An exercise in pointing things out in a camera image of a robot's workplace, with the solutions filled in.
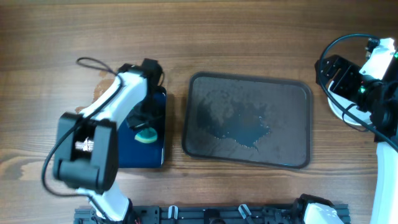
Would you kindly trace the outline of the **green sponge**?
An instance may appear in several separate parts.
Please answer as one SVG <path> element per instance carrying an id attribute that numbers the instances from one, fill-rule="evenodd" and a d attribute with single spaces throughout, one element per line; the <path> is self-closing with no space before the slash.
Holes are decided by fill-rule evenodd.
<path id="1" fill-rule="evenodd" d="M 157 131 L 154 128 L 145 128 L 139 131 L 135 136 L 134 139 L 138 142 L 143 144 L 151 144 L 156 142 L 158 138 Z"/>

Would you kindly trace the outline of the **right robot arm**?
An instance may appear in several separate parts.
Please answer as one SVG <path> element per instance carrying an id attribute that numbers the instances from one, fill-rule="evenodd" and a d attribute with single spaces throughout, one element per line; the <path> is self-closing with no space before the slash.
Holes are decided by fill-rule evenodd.
<path id="1" fill-rule="evenodd" d="M 332 108 L 349 115 L 349 101 L 363 113 L 366 123 L 352 114 L 351 118 L 375 134 L 377 144 L 377 183 L 371 223 L 397 223 L 397 57 L 373 55 L 363 67 L 333 55 L 319 60 L 317 83 L 324 86 Z"/>

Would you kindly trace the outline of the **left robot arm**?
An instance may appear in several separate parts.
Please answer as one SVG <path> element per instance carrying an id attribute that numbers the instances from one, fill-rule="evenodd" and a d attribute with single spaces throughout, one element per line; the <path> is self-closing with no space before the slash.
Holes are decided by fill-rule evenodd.
<path id="1" fill-rule="evenodd" d="M 124 64 L 111 86 L 79 113 L 58 121 L 57 141 L 45 160 L 53 177 L 86 197 L 88 209 L 76 223 L 142 223 L 140 210 L 125 196 L 120 168 L 159 168 L 165 159 L 164 71 L 158 61 Z"/>

